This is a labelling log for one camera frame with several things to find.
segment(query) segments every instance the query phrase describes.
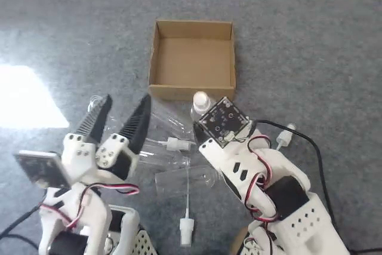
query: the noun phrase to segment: black cable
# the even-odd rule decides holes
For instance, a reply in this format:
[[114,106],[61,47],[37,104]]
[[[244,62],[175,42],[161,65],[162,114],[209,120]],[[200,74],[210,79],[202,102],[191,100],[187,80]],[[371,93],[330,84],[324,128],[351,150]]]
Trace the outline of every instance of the black cable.
[[349,251],[353,255],[358,255],[358,254],[365,254],[365,253],[382,252],[382,248],[372,248],[372,249],[364,249],[364,250],[349,250]]
[[[267,119],[255,120],[253,122],[253,126],[251,129],[252,132],[249,132],[249,136],[251,136],[252,133],[255,131],[257,124],[269,124],[269,125],[272,125],[274,127],[280,128],[282,130],[290,131],[291,133],[295,134],[296,136],[302,137],[303,139],[307,140],[314,147],[314,149],[317,153],[319,175],[320,175],[322,190],[324,191],[326,206],[328,207],[328,212],[329,212],[330,218],[332,219],[332,224],[333,224],[335,230],[338,232],[338,226],[337,226],[337,222],[335,221],[334,212],[333,212],[333,208],[332,208],[329,193],[328,193],[328,188],[326,187],[326,181],[325,181],[325,175],[324,175],[324,166],[322,163],[321,152],[320,152],[320,149],[318,148],[318,145],[315,143],[314,140],[312,140],[310,137],[306,136],[305,134],[300,133],[299,131],[292,130],[292,129],[290,129],[284,125],[278,124],[276,122],[269,121]],[[365,253],[382,252],[382,248],[371,248],[371,249],[364,249],[364,250],[349,250],[349,251],[351,252],[352,255],[358,255],[358,254],[365,254]]]
[[6,235],[3,236],[3,238],[19,239],[21,241],[24,241],[25,243],[28,243],[31,247],[33,247],[34,249],[36,249],[38,251],[37,244],[34,243],[29,238],[24,237],[23,235],[19,235],[19,234],[6,234]]
[[10,224],[7,228],[5,228],[1,233],[0,233],[0,240],[3,239],[5,236],[7,236],[17,225],[19,225],[21,222],[24,220],[28,219],[34,212],[39,210],[40,204],[34,206],[30,211],[24,213],[21,215],[18,219],[13,221],[12,224]]
[[335,221],[334,212],[333,212],[332,204],[331,204],[329,193],[328,193],[328,188],[326,187],[326,181],[325,181],[325,175],[324,175],[324,166],[322,163],[321,152],[320,152],[320,149],[318,148],[318,145],[315,143],[315,141],[312,140],[310,137],[306,136],[305,134],[300,133],[299,131],[292,130],[291,128],[288,128],[288,127],[281,125],[281,124],[277,124],[277,123],[272,122],[272,121],[268,121],[267,119],[256,119],[253,122],[253,126],[254,126],[254,128],[252,128],[253,130],[256,129],[257,124],[269,124],[269,125],[272,125],[274,127],[280,128],[282,130],[290,131],[291,133],[294,133],[295,135],[302,137],[303,139],[306,139],[314,147],[314,149],[317,153],[319,175],[320,175],[322,190],[324,192],[326,206],[328,207],[328,212],[329,212],[330,218],[332,219],[332,224],[333,224],[335,230],[338,231],[337,222]]

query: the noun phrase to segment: white perforated panel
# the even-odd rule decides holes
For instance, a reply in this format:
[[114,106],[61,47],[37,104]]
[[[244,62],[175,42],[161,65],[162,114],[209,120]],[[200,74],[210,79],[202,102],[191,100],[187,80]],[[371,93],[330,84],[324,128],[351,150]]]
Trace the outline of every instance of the white perforated panel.
[[157,255],[149,234],[145,230],[138,232],[132,255]]

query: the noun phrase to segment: cardboard box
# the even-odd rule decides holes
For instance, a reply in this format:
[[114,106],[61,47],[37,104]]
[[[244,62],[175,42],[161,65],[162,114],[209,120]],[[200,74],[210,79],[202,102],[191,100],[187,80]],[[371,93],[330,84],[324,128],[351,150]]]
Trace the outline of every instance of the cardboard box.
[[155,24],[149,91],[165,100],[192,100],[197,91],[233,99],[236,88],[232,22]]

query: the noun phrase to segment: plastic part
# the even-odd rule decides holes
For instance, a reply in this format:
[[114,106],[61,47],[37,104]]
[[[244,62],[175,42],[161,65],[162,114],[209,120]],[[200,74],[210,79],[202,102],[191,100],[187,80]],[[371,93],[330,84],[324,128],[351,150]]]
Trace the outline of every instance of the plastic part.
[[164,102],[154,99],[152,102],[152,124],[160,125],[173,136],[181,140],[193,140],[192,122],[171,109]]
[[166,150],[185,150],[190,151],[191,145],[194,144],[194,142],[190,142],[189,140],[179,140],[175,137],[169,137],[167,139],[167,142],[158,142],[161,145],[166,146]]
[[[290,128],[292,130],[296,129],[296,126],[294,124],[288,124],[287,128]],[[276,148],[276,150],[279,150],[282,146],[288,146],[291,142],[293,133],[287,130],[283,130],[279,136],[277,137],[276,141],[279,144]]]
[[149,130],[151,96],[146,94],[118,134],[128,138],[129,149],[136,155],[142,149]]
[[193,95],[190,116],[194,122],[198,121],[216,103],[205,92],[199,91]]
[[187,169],[189,170],[189,188],[211,188],[217,178],[217,172],[208,165],[181,168],[155,174],[156,192],[160,198],[169,198],[187,194]]
[[179,221],[180,245],[190,247],[192,242],[193,225],[195,221],[191,218],[181,218]]
[[113,100],[110,95],[106,97],[97,96],[88,106],[88,113],[82,119],[75,134],[84,136],[84,142],[100,143],[104,131],[107,114],[112,108]]
[[145,143],[139,154],[139,162],[161,170],[173,170],[185,168],[189,165],[190,159],[180,152],[169,152],[162,146],[153,143]]

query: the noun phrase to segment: red wire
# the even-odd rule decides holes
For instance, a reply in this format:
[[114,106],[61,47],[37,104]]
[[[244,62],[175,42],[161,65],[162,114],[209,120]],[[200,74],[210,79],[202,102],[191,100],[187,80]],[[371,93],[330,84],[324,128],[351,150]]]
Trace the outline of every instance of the red wire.
[[[248,143],[247,143],[247,148],[248,150],[251,152],[251,153],[254,153],[256,156],[257,156],[257,159],[262,163],[264,164],[266,170],[267,170],[267,176],[264,180],[264,183],[263,183],[263,189],[265,189],[265,187],[269,184],[270,180],[272,179],[272,168],[270,167],[270,165],[268,164],[268,162],[266,162],[265,159],[263,159],[258,153],[254,152],[251,147],[249,146],[249,144],[251,143],[252,140],[255,140],[255,139],[266,139],[268,140],[269,144],[270,144],[270,139],[268,136],[264,135],[264,134],[261,134],[261,135],[258,135],[258,136],[254,136],[253,138],[251,138]],[[252,217],[254,220],[258,220],[258,221],[261,221],[261,222],[264,222],[264,223],[270,223],[270,222],[274,222],[277,220],[278,218],[278,215],[276,214],[275,217],[272,217],[272,218],[263,218],[263,217],[258,217],[258,216],[255,216],[254,213],[258,212],[259,209],[258,208],[251,208],[249,207],[247,204],[248,204],[248,200],[249,200],[249,197],[251,196],[251,192],[253,190],[253,187],[255,184],[257,184],[257,180],[260,178],[259,177],[260,173],[256,173],[254,175],[254,177],[252,178],[251,180],[251,183],[249,184],[248,186],[248,189],[247,189],[247,193],[245,195],[245,199],[244,199],[244,205],[245,207],[249,210],[249,212],[251,213]]]

